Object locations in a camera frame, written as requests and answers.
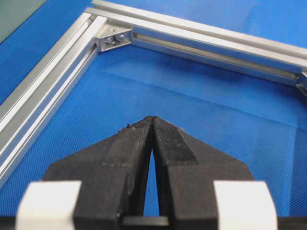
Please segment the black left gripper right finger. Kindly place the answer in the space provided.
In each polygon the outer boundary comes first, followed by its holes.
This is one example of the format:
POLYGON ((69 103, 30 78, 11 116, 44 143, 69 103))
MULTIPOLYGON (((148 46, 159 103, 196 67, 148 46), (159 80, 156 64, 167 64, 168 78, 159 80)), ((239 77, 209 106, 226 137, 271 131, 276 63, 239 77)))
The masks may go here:
POLYGON ((160 215, 174 230, 216 230, 213 182, 252 181, 247 165, 157 116, 152 140, 160 215))

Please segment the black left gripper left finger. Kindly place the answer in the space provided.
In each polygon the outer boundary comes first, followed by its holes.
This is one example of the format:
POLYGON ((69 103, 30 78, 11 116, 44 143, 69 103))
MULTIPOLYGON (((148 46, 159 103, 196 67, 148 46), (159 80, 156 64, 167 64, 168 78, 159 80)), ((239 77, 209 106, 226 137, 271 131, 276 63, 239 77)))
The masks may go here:
POLYGON ((81 181, 77 230, 118 230, 125 214, 141 216, 148 177, 152 117, 52 163, 43 181, 81 181))

